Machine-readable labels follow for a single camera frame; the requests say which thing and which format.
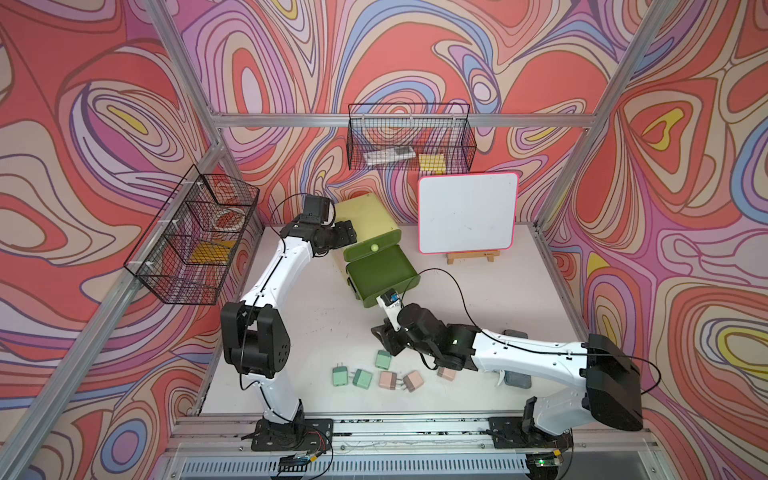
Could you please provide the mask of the green drawer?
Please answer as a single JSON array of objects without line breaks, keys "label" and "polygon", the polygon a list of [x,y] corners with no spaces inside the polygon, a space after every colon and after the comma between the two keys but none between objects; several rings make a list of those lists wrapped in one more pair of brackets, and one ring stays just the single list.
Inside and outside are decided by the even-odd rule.
[{"label": "green drawer", "polygon": [[399,245],[348,263],[345,271],[364,308],[377,306],[377,298],[389,290],[402,294],[420,282],[420,275]]}]

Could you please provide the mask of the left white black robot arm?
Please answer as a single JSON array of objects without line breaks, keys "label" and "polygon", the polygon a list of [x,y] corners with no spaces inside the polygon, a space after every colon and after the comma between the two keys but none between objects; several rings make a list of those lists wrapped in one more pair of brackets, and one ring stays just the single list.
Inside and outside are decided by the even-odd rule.
[{"label": "left white black robot arm", "polygon": [[300,437],[306,430],[302,401],[280,376],[291,352],[280,307],[313,259],[355,244],[357,234],[350,220],[314,224],[297,218],[279,236],[274,256],[254,286],[222,308],[222,346],[241,389],[254,386],[260,393],[266,427],[280,436]]}]

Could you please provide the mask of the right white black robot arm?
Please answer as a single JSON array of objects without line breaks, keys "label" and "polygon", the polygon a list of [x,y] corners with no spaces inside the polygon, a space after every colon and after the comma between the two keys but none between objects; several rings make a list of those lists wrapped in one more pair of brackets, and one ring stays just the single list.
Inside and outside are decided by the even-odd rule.
[{"label": "right white black robot arm", "polygon": [[536,341],[446,324],[415,303],[393,303],[385,310],[386,320],[371,332],[393,356],[411,349],[439,368],[514,372],[561,384],[559,392],[527,400],[522,417],[527,433],[555,437],[593,422],[629,432],[644,427],[639,368],[603,335],[592,334],[585,342]]}]

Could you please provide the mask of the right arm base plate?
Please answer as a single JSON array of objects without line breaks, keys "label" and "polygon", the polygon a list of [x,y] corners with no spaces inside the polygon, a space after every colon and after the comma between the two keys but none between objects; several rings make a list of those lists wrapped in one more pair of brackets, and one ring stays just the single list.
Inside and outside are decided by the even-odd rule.
[{"label": "right arm base plate", "polygon": [[573,446],[569,431],[553,436],[531,427],[523,428],[523,418],[516,416],[489,417],[486,434],[492,439],[495,449],[568,450]]}]

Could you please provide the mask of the green plug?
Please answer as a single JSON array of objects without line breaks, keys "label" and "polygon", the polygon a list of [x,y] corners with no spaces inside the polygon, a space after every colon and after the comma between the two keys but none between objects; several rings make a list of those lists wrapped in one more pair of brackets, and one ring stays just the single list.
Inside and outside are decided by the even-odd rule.
[{"label": "green plug", "polygon": [[373,374],[370,371],[357,369],[351,373],[352,385],[368,390],[372,384]]},{"label": "green plug", "polygon": [[379,350],[376,353],[374,365],[376,368],[380,370],[388,371],[390,369],[392,362],[392,355],[385,351],[385,350]]},{"label": "green plug", "polygon": [[332,369],[332,385],[334,387],[345,386],[349,383],[349,370],[346,366],[335,366]]}]

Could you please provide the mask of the yellow green drawer cabinet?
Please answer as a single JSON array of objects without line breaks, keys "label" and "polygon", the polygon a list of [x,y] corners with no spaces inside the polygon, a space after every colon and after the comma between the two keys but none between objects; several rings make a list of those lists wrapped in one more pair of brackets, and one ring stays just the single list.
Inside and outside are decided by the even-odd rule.
[{"label": "yellow green drawer cabinet", "polygon": [[373,193],[335,205],[336,221],[349,220],[357,241],[342,249],[345,262],[351,263],[397,245],[402,232],[382,201]]}]

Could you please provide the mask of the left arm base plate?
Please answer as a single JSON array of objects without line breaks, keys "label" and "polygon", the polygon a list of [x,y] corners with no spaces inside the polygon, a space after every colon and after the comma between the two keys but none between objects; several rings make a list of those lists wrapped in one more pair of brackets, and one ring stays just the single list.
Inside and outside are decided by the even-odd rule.
[{"label": "left arm base plate", "polygon": [[253,433],[242,437],[251,442],[255,452],[309,451],[330,449],[334,421],[330,418],[308,419],[298,423],[277,424],[259,420]]}]

